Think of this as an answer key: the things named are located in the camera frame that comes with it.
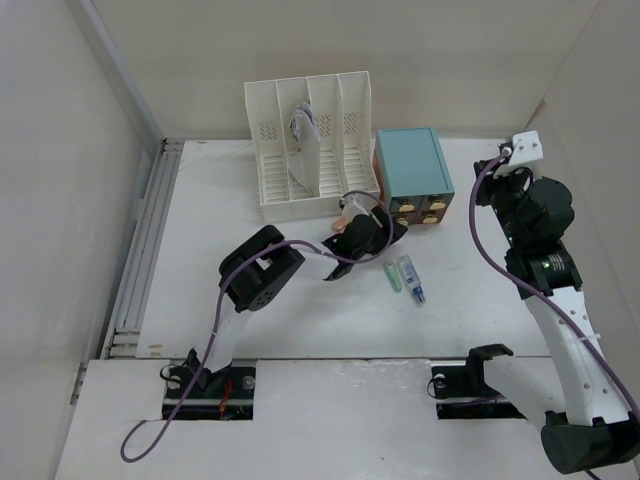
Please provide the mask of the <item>clear blue glue bottle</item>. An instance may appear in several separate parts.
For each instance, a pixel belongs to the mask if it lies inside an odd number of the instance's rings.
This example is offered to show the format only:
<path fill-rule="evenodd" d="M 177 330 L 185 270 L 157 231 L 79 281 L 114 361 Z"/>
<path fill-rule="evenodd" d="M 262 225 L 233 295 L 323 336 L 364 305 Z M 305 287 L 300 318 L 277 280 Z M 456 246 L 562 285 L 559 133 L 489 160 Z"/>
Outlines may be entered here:
<path fill-rule="evenodd" d="M 422 283 L 410 257 L 408 255 L 399 257 L 397 267 L 413 298 L 418 304 L 424 304 L 426 299 Z"/>

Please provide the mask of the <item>teal orange drawer box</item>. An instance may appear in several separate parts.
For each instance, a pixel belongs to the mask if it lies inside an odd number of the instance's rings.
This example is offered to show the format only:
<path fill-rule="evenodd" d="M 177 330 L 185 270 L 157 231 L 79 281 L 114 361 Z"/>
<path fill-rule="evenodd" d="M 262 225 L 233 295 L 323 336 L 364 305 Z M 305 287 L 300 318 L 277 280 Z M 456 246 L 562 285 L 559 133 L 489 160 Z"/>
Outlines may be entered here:
<path fill-rule="evenodd" d="M 373 167 L 394 220 L 405 226 L 442 222 L 455 189 L 435 128 L 379 130 Z"/>

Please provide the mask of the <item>white spiral bound manual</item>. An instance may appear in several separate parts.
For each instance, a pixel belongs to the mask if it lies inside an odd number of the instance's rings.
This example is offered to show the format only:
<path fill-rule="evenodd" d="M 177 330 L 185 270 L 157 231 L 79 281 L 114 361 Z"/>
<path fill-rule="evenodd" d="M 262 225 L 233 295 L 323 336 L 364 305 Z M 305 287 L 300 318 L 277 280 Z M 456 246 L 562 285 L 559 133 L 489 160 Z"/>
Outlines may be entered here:
<path fill-rule="evenodd" d="M 289 129 L 297 143 L 297 151 L 289 159 L 289 172 L 312 197 L 319 197 L 321 135 L 308 102 L 295 109 Z"/>

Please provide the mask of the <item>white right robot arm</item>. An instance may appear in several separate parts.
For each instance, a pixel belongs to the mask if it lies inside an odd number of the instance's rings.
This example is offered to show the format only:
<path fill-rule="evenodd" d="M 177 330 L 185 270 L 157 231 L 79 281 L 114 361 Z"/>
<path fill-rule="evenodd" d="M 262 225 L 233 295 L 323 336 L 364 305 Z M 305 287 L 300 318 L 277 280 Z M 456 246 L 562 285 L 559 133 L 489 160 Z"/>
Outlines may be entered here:
<path fill-rule="evenodd" d="M 489 206 L 507 238 L 506 264 L 488 264 L 512 281 L 533 315 L 560 382 L 537 382 L 503 345 L 492 345 L 463 369 L 465 386 L 490 389 L 539 431 L 544 452 L 561 474 L 639 456 L 639 407 L 604 358 L 586 312 L 582 280 L 561 238 L 574 219 L 572 195 L 559 181 L 535 179 L 527 168 L 504 176 L 503 157 L 475 163 L 468 214 Z"/>

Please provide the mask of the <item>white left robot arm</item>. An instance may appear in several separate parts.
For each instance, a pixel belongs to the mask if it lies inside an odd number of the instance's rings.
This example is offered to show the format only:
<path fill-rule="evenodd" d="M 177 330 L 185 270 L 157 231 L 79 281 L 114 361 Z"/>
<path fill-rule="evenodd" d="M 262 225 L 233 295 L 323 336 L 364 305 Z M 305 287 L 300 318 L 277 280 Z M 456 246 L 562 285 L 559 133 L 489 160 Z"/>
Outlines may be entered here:
<path fill-rule="evenodd" d="M 201 363 L 189 374 L 191 387 L 205 397 L 221 390 L 222 370 L 232 363 L 249 315 L 273 301 L 304 263 L 299 246 L 337 262 L 325 278 L 330 282 L 346 276 L 356 264 L 380 257 L 407 231 L 380 206 L 356 214 L 342 232 L 322 242 L 324 251 L 302 240 L 287 240 L 273 225 L 261 228 L 221 262 L 212 333 Z"/>

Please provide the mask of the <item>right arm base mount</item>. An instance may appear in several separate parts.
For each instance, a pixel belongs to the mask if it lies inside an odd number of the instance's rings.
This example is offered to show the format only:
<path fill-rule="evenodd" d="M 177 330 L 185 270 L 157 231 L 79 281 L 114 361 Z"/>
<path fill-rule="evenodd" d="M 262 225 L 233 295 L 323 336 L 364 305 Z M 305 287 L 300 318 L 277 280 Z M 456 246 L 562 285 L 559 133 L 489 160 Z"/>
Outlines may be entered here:
<path fill-rule="evenodd" d="M 428 394 L 436 401 L 439 420 L 524 419 L 502 394 L 488 386 L 484 364 L 499 356 L 512 356 L 503 344 L 489 344 L 469 350 L 462 364 L 431 367 Z"/>

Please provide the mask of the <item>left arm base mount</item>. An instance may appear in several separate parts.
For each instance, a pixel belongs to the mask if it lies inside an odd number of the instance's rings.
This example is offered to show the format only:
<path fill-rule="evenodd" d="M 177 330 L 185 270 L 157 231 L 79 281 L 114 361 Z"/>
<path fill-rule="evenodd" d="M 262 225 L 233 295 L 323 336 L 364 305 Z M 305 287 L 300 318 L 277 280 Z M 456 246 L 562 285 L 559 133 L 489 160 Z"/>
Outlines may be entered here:
<path fill-rule="evenodd" d="M 165 382 L 162 419 L 168 420 L 200 365 L 194 350 L 181 363 L 162 367 Z M 248 421 L 253 419 L 257 362 L 234 361 L 212 373 L 204 369 L 181 404 L 175 420 Z"/>

